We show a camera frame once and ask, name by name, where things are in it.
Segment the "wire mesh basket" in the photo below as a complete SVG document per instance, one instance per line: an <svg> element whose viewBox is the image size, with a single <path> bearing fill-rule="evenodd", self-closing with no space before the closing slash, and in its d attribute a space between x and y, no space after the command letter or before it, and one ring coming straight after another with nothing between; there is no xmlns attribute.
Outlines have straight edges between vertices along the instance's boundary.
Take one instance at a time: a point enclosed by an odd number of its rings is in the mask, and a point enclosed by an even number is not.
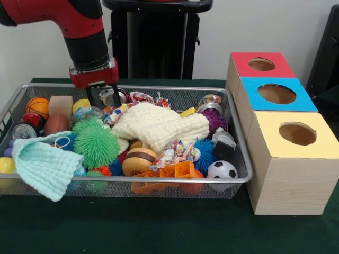
<svg viewBox="0 0 339 254"><path fill-rule="evenodd" d="M145 87L119 86L126 92L139 91L163 98L171 98L172 109L185 111L197 106L200 99L208 94L222 97L223 119L229 122L228 131L234 137L237 148L229 161L238 171L237 179L209 178L152 178L152 177L90 177L75 176L68 185L67 196L101 197L169 197L169 198L225 198L231 199L242 183L252 177L252 166L246 144L240 129L239 120L231 95L220 88L195 87ZM98 96L101 88L93 89ZM74 102L86 98L83 89L68 84L28 84L18 88L0 114L0 153L3 154L11 140L11 130L25 113L27 102L37 96L50 99L52 95L71 95ZM137 192L135 189L146 189ZM25 184L18 174L0 174L0 195L39 195Z"/></svg>

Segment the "yellow sponge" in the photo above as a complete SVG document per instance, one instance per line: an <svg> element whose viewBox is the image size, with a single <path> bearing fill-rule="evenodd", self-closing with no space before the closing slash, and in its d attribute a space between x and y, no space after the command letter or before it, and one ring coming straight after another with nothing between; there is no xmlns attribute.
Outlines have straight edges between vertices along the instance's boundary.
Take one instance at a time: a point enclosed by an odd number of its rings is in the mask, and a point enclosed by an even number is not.
<svg viewBox="0 0 339 254"><path fill-rule="evenodd" d="M191 107L188 110L182 112L180 114L180 116L181 116L181 118L184 118L184 117L188 117L189 115L192 115L192 114L194 114L196 112L197 112L197 110L195 109L195 107Z"/></svg>

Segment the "table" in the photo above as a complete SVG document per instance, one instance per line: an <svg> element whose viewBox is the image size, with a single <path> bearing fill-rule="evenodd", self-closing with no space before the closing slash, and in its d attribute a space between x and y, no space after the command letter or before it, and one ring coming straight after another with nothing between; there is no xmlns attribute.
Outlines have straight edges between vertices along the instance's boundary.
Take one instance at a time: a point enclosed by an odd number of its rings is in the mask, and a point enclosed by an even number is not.
<svg viewBox="0 0 339 254"><path fill-rule="evenodd" d="M70 83L68 79L34 82ZM224 87L224 80L121 80ZM323 216L255 216L232 200L0 197L1 253L339 253L339 188Z"/></svg>

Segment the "stacked wooden boxes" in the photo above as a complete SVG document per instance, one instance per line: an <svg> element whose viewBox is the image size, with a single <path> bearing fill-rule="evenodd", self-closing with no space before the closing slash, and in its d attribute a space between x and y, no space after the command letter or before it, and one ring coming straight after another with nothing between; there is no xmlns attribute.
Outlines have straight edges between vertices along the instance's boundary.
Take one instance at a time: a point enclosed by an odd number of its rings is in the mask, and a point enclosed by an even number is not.
<svg viewBox="0 0 339 254"><path fill-rule="evenodd" d="M226 89L252 159L254 213L322 214L339 179L339 143L283 55L232 53Z"/></svg>

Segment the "green spiky ball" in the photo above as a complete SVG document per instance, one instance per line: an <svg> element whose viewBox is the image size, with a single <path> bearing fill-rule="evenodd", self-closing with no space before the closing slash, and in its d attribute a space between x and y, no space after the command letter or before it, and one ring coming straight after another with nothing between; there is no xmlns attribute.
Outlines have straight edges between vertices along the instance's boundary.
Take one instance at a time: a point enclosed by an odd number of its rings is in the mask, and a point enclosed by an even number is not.
<svg viewBox="0 0 339 254"><path fill-rule="evenodd" d="M101 120L97 117L93 117L91 119L82 119L74 125L72 133L75 135L79 135L83 130L86 130L88 127L99 126L102 126L102 124Z"/></svg>
<svg viewBox="0 0 339 254"><path fill-rule="evenodd" d="M110 130L88 126L75 139L74 151L84 156L83 166L89 170L112 164L118 156L119 145Z"/></svg>
<svg viewBox="0 0 339 254"><path fill-rule="evenodd" d="M89 171L86 176L103 176L100 172ZM91 193L102 193L107 188L108 182L106 181L88 181L86 183L86 190Z"/></svg>

